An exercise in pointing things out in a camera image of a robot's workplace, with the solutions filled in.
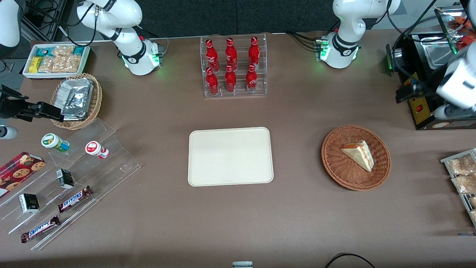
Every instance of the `white box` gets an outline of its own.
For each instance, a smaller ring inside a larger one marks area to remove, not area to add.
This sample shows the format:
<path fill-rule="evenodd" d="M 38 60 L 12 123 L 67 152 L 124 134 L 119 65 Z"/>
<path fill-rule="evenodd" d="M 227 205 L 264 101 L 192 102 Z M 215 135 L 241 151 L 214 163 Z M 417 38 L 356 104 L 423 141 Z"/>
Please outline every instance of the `white box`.
<path fill-rule="evenodd" d="M 74 44 L 72 44 L 72 43 L 49 43 L 49 44 L 34 45 L 33 48 L 30 51 L 30 55 L 28 56 L 28 60 L 27 60 L 27 63 L 25 65 L 25 68 L 23 68 L 23 75 L 27 78 L 30 78 L 30 79 L 57 79 L 57 78 L 66 78 L 66 77 L 70 77 L 70 76 L 73 76 L 73 75 L 76 75 L 76 74 L 83 73 L 84 66 L 86 65 L 86 60 L 88 59 L 88 55 L 89 55 L 89 51 L 90 51 L 89 46 L 84 48 L 83 54 L 81 55 L 81 61 L 79 62 L 79 67 L 78 67 L 77 72 L 56 72 L 56 73 L 46 73 L 46 72 L 30 73 L 29 72 L 29 67 L 30 67 L 30 64 L 31 64 L 31 60 L 33 59 L 33 57 L 36 56 L 36 52 L 38 51 L 38 49 L 50 48 L 50 47 L 54 47 L 54 46 L 58 46 L 58 45 L 73 46 Z"/>

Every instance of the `red bottle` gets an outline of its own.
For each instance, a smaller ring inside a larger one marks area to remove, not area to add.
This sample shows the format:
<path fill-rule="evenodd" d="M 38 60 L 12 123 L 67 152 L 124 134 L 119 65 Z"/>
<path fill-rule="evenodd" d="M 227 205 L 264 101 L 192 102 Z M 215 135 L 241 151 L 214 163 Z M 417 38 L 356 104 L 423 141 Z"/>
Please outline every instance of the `red bottle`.
<path fill-rule="evenodd" d="M 227 90 L 230 93 L 235 92 L 237 85 L 237 76 L 233 71 L 233 66 L 227 65 L 227 73 L 225 74 L 225 81 L 227 82 Z"/>
<path fill-rule="evenodd" d="M 213 47 L 213 42 L 210 39 L 205 41 L 205 45 L 207 46 L 208 65 L 213 69 L 213 72 L 218 72 L 220 70 L 220 63 L 218 63 L 217 50 Z"/>
<path fill-rule="evenodd" d="M 217 76 L 213 73 L 213 70 L 211 67 L 207 67 L 207 87 L 208 90 L 210 91 L 211 95 L 217 95 L 218 94 L 218 79 Z"/>
<path fill-rule="evenodd" d="M 248 93 L 256 92 L 256 81 L 258 76 L 255 72 L 255 66 L 253 64 L 249 65 L 248 73 L 246 74 L 246 91 Z"/>
<path fill-rule="evenodd" d="M 255 66 L 255 70 L 259 69 L 259 47 L 258 47 L 258 37 L 251 37 L 251 46 L 248 51 L 249 64 Z"/>
<path fill-rule="evenodd" d="M 227 38 L 227 49 L 225 50 L 225 55 L 227 56 L 227 64 L 230 64 L 233 67 L 233 70 L 238 69 L 238 54 L 237 49 L 233 45 L 233 39 Z"/>

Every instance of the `acrylic display stand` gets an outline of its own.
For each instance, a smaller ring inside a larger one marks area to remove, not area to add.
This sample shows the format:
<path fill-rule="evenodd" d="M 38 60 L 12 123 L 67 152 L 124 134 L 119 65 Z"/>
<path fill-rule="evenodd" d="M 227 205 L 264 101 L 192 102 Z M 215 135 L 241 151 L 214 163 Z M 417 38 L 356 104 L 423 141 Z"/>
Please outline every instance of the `acrylic display stand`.
<path fill-rule="evenodd" d="M 248 93 L 246 91 L 246 74 L 248 72 L 248 50 L 251 46 L 251 37 L 258 37 L 259 46 L 259 69 L 256 70 L 258 75 L 258 81 L 256 83 L 256 91 L 254 93 Z M 235 48 L 238 53 L 238 69 L 235 71 L 237 76 L 237 85 L 234 93 L 228 92 L 225 83 L 225 74 L 227 60 L 225 57 L 225 49 L 227 48 L 227 38 L 233 38 Z M 218 62 L 220 63 L 220 70 L 215 73 L 218 78 L 218 95 L 211 95 L 207 87 L 207 73 L 208 67 L 207 61 L 207 47 L 205 41 L 211 39 L 213 41 L 213 47 L 218 53 Z M 202 61 L 202 76 L 203 76 L 203 88 L 205 97 L 235 97 L 235 96 L 256 96 L 266 95 L 268 93 L 266 76 L 268 73 L 267 64 L 267 46 L 265 34 L 246 34 L 246 35 L 229 35 L 229 36 L 208 36 L 200 38 L 200 59 Z"/>
<path fill-rule="evenodd" d="M 116 137 L 114 130 L 96 119 L 91 125 L 76 132 L 66 139 L 70 148 L 65 153 L 52 150 L 51 161 L 45 159 L 47 165 L 41 169 L 42 173 L 35 173 L 29 184 L 11 196 L 5 196 L 0 204 L 2 228 L 9 230 L 9 234 L 18 237 L 23 233 L 40 226 L 58 215 L 61 225 L 53 227 L 46 234 L 41 234 L 26 245 L 31 250 L 40 250 L 52 239 L 63 232 L 70 224 L 99 202 L 107 193 L 118 186 L 131 174 L 140 168 L 134 157 L 124 149 Z M 84 147 L 90 141 L 98 141 L 109 149 L 109 156 L 101 160 L 85 152 Z M 71 172 L 75 185 L 72 189 L 61 188 L 58 184 L 56 171 L 60 168 Z M 90 186 L 92 193 L 81 200 L 71 209 L 60 213 L 58 205 L 71 196 Z M 35 194 L 40 204 L 40 211 L 35 214 L 22 213 L 19 194 Z"/>

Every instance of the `table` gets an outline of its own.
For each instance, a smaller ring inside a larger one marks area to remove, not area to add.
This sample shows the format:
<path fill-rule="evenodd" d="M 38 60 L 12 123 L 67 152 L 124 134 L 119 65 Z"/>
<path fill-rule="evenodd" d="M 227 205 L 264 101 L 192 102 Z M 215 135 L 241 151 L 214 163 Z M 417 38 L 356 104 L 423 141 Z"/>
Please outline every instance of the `table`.
<path fill-rule="evenodd" d="M 395 103 L 398 78 L 384 73 L 385 45 L 397 32 L 368 31 L 343 70 L 316 62 L 287 35 L 267 37 L 268 95 L 231 100 L 204 98 L 199 38 L 170 40 L 164 67 L 144 77 L 123 66 L 113 43 L 91 45 L 86 71 L 104 91 L 99 117 L 143 167 L 41 251 L 0 228 L 0 266 L 223 268 L 252 260 L 256 268 L 301 268 L 323 267 L 340 252 L 376 267 L 474 266 L 475 239 L 456 236 L 474 228 L 439 162 L 475 147 L 474 131 L 414 130 L 408 106 Z M 49 101 L 57 84 L 25 79 L 21 92 Z M 45 133 L 74 133 L 46 119 L 10 124 L 20 133 L 0 140 L 0 163 L 21 151 L 47 156 Z M 392 170 L 381 187 L 350 191 L 325 172 L 321 143 L 345 124 L 387 144 Z M 271 133 L 271 183 L 187 183 L 192 131 L 256 126 Z"/>

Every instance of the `round wicker basket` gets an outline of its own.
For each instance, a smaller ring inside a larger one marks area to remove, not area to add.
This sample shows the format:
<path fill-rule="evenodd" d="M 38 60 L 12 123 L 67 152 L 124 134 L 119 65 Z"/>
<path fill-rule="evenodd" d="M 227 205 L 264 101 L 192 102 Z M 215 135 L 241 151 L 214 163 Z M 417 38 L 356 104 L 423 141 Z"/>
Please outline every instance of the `round wicker basket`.
<path fill-rule="evenodd" d="M 60 127 L 60 128 L 66 128 L 70 130 L 78 130 L 82 129 L 89 124 L 91 124 L 94 119 L 98 117 L 99 110 L 101 109 L 101 101 L 102 101 L 102 89 L 101 85 L 98 83 L 98 80 L 94 78 L 94 76 L 87 74 L 87 73 L 82 73 L 78 74 L 75 76 L 71 76 L 66 78 L 66 80 L 70 79 L 79 79 L 79 78 L 88 78 L 91 79 L 94 83 L 94 88 L 91 96 L 91 102 L 89 104 L 89 111 L 88 111 L 88 117 L 86 117 L 85 120 L 83 121 L 64 121 L 64 122 L 58 122 L 55 120 L 53 121 L 53 124 L 55 126 Z M 53 97 L 51 98 L 50 104 L 53 105 L 55 100 L 56 100 L 56 94 L 58 93 L 58 89 L 60 88 L 61 83 L 56 87 L 55 92 L 53 93 Z"/>
<path fill-rule="evenodd" d="M 368 172 L 344 154 L 340 148 L 348 143 L 365 140 L 374 167 Z M 372 131 L 357 125 L 345 125 L 332 130 L 321 148 L 322 162 L 329 175 L 340 185 L 356 191 L 368 191 L 382 185 L 390 173 L 390 154 L 385 143 Z"/>

